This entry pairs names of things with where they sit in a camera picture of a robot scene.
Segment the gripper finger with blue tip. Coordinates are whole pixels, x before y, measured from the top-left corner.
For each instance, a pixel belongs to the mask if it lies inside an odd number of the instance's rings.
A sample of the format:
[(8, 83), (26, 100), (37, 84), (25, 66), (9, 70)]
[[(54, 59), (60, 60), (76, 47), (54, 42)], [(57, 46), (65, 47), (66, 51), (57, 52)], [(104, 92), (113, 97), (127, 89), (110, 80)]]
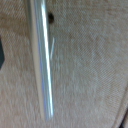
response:
[(2, 67), (3, 63), (4, 63), (4, 51), (3, 51), (3, 47), (2, 47), (2, 42), (0, 39), (0, 68)]

